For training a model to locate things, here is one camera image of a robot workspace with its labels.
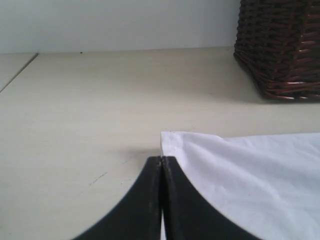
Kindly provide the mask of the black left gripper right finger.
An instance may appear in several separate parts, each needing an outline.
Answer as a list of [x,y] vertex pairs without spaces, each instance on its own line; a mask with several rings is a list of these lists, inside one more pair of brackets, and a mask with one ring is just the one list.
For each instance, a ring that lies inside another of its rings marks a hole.
[[161,163],[161,204],[167,240],[255,239],[202,197],[175,157],[163,156]]

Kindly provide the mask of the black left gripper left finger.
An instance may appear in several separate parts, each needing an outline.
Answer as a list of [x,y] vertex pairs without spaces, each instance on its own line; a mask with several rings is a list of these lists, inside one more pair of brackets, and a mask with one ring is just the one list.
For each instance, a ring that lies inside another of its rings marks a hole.
[[148,157],[138,178],[119,203],[76,240],[159,240],[162,163]]

